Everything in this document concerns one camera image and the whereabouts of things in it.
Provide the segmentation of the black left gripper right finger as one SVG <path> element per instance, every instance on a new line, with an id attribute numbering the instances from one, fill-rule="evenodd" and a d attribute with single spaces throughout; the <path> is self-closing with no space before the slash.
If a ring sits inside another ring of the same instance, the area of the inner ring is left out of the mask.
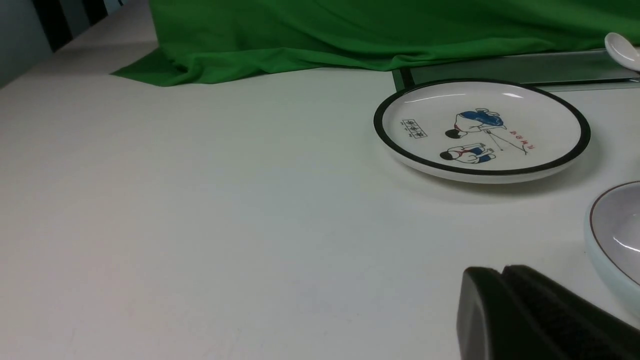
<path id="1" fill-rule="evenodd" d="M 526 265 L 502 278 L 534 324 L 569 360 L 637 360 L 639 330 Z"/>

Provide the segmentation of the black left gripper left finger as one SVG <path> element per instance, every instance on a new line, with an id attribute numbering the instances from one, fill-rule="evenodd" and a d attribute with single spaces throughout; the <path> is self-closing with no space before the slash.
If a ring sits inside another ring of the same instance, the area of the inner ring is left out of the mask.
<path id="1" fill-rule="evenodd" d="M 462 360 L 564 360 L 501 274 L 462 273 L 455 330 Z"/>

